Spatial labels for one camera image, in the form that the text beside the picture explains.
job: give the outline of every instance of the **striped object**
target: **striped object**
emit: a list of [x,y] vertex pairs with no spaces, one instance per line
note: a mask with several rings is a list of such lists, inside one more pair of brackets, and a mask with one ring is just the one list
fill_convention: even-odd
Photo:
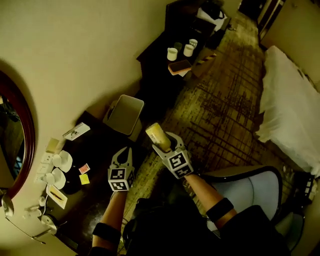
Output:
[[216,56],[217,56],[217,55],[216,55],[215,53],[214,53],[214,54],[211,54],[211,55],[203,58],[202,60],[199,60],[199,61],[196,63],[196,66],[201,65],[201,64],[203,64],[203,63],[205,63],[205,62],[207,62],[207,61],[210,61],[210,60],[212,60],[212,59],[213,59],[214,57],[216,57]]

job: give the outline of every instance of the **trash bin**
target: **trash bin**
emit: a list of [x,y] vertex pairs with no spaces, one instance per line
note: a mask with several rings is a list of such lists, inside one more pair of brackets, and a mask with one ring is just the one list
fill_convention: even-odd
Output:
[[139,116],[145,105],[144,101],[123,94],[113,109],[112,105],[103,122],[115,131],[127,135],[130,140],[135,142],[142,129]]

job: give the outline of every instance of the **cable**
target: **cable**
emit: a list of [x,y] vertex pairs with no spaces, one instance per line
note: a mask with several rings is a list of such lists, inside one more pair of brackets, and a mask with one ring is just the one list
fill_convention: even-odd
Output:
[[41,216],[43,216],[44,214],[45,214],[45,212],[46,212],[46,210],[47,210],[47,199],[48,199],[48,194],[46,195],[46,197],[45,197],[45,200],[44,200],[44,210],[43,210],[43,213],[42,213],[42,215]]

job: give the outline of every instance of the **wall outlet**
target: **wall outlet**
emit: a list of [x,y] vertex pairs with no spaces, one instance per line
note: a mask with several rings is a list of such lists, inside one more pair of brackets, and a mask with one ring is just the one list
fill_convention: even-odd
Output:
[[51,173],[54,169],[54,165],[52,163],[40,163],[38,169],[36,170],[37,174],[47,174]]
[[41,158],[41,163],[42,164],[51,164],[53,156],[54,156],[54,154],[52,154],[52,153],[44,152],[44,154],[42,155],[42,158]]
[[35,174],[34,183],[45,183],[45,182],[42,180],[42,177],[44,177],[44,176],[45,176],[44,173],[36,173],[36,174]]

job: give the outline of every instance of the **black wrist strap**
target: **black wrist strap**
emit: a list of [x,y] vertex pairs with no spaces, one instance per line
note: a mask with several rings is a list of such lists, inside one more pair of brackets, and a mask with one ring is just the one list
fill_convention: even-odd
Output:
[[104,240],[109,241],[112,244],[118,245],[121,237],[119,230],[116,230],[112,226],[99,222],[94,230],[93,235],[98,236]]
[[234,208],[233,204],[224,198],[214,205],[210,210],[206,212],[206,215],[210,218],[212,222],[216,222],[226,213],[230,212]]

